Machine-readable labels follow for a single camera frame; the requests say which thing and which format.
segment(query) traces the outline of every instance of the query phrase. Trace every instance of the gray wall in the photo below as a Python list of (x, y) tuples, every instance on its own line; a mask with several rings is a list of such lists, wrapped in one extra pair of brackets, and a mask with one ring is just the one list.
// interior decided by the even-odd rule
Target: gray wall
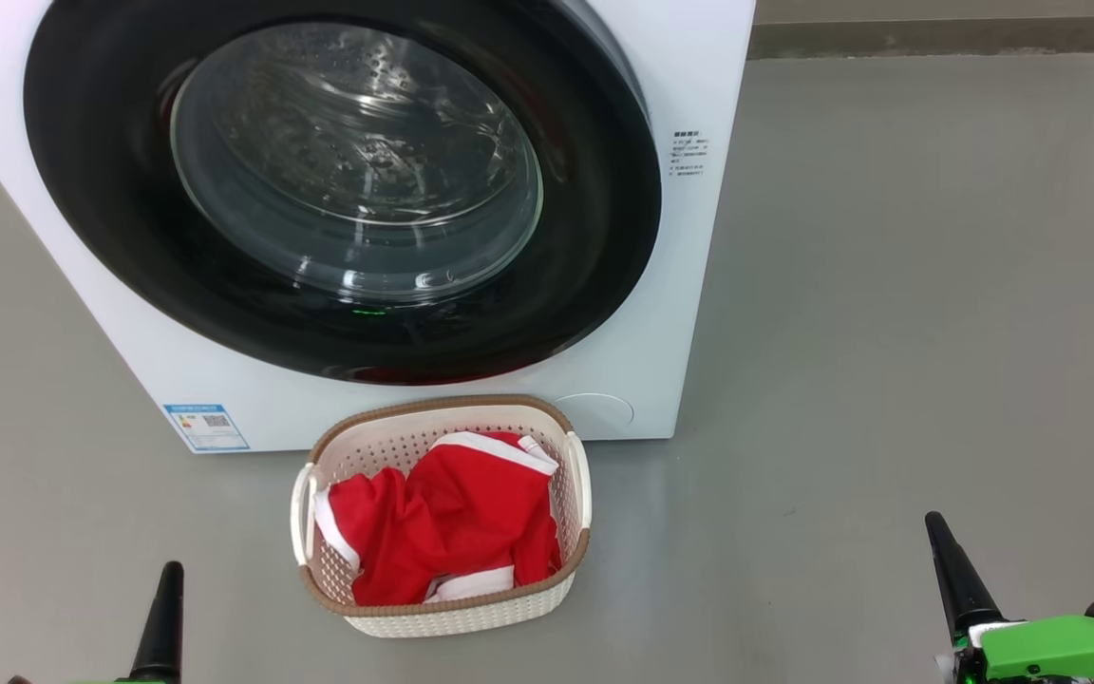
[(1094, 16), (1094, 0), (759, 0), (757, 22)]

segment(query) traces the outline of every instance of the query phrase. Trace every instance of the white plastic basket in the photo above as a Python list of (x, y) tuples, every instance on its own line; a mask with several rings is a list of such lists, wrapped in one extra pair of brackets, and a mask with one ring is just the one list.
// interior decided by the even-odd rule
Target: white plastic basket
[[(335, 482), (383, 467), (408, 473), (438, 437), (469, 429), (529, 434), (560, 468), (551, 477), (563, 567), (549, 579), (507, 592), (424, 605), (359, 606), (352, 599), (352, 568), (323, 542), (313, 517), (313, 496)], [(290, 533), (306, 589), (323, 607), (373, 637), (440, 637), (479, 631), (548, 614), (572, 588), (590, 545), (592, 501), (585, 448), (559, 408), (522, 395), (430, 399), (350, 417), (323, 434), (294, 480)]]

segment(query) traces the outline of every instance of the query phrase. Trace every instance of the front-loading washing machine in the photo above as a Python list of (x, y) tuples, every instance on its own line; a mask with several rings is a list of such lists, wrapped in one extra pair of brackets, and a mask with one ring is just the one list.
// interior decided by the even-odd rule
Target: front-loading washing machine
[(753, 0), (0, 0), (0, 182), (195, 451), (673, 433)]

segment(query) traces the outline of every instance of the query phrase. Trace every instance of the red clothing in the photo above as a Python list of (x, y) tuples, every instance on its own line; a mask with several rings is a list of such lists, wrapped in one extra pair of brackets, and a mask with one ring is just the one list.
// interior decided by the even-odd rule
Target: red clothing
[[(357, 605), (420, 603), (443, 577), (457, 579), (451, 596), (468, 594), (461, 576), (510, 566), (516, 586), (531, 584), (560, 567), (548, 488), (557, 467), (533, 439), (456, 432), (406, 478), (386, 467), (317, 494), (315, 517), (325, 541), (360, 567)], [(498, 576), (508, 573), (481, 576), (482, 593)]]

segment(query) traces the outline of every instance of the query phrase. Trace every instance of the warning label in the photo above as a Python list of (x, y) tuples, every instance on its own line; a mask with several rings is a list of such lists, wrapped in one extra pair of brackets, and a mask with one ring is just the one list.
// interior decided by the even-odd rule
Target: warning label
[(708, 139), (698, 130), (673, 131), (670, 175), (702, 175), (707, 165)]

